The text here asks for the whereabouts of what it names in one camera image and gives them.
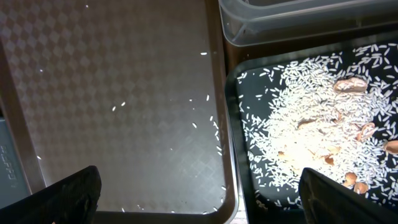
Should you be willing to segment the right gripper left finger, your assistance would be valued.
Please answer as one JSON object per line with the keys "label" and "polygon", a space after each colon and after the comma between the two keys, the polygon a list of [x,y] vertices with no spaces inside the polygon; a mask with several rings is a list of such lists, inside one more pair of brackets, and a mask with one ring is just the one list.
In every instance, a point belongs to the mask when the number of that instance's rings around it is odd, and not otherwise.
{"label": "right gripper left finger", "polygon": [[92,223],[101,193],[96,166],[88,166],[1,209],[1,224]]}

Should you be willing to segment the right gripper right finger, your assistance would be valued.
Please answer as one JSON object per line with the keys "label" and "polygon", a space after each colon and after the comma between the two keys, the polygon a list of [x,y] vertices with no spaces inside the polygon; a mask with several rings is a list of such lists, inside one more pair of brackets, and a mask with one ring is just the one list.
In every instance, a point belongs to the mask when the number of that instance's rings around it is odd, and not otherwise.
{"label": "right gripper right finger", "polygon": [[305,168],[299,195],[310,224],[397,224],[397,214],[331,180]]}

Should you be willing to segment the rice and food scraps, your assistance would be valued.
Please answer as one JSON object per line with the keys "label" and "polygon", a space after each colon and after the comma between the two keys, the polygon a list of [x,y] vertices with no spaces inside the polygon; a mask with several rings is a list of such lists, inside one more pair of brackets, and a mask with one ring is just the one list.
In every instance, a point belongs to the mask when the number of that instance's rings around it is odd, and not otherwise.
{"label": "rice and food scraps", "polygon": [[263,116],[240,106],[259,191],[276,187],[296,195],[273,205],[302,207],[299,180],[311,168],[379,205],[397,208],[397,155],[384,146],[397,140],[397,44],[369,44],[262,68],[278,80]]}

